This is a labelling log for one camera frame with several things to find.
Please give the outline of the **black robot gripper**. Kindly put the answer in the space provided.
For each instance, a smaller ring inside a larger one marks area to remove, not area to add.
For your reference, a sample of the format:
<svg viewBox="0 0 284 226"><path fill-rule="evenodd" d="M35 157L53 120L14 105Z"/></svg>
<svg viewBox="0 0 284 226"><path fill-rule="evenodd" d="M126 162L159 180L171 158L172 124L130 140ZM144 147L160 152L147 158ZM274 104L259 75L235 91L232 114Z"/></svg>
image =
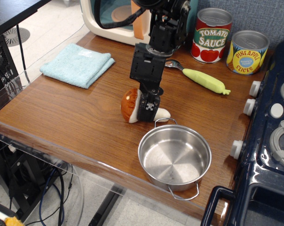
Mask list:
<svg viewBox="0 0 284 226"><path fill-rule="evenodd" d="M130 79L139 82L142 92L138 105L138 121L152 122L155 118L160 96L164 93L160 83L165 61L165 58L151 53L145 43L137 43L134 47Z"/></svg>

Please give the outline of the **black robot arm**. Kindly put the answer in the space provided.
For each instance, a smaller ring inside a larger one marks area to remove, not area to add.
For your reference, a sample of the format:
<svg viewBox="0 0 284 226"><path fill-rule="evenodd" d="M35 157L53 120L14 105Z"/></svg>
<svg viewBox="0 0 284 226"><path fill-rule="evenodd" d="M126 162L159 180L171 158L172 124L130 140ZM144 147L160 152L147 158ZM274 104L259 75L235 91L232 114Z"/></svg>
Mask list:
<svg viewBox="0 0 284 226"><path fill-rule="evenodd" d="M140 87L126 92L121 100L121 114L126 122L153 122L168 118L169 112L159 107L160 87L166 59L181 45L188 35L188 0L136 0L139 9L125 20L103 24L100 19L101 2L94 3L94 18L102 29L119 28L132 24L146 10L151 13L150 41L137 43L131 65L130 78Z"/></svg>

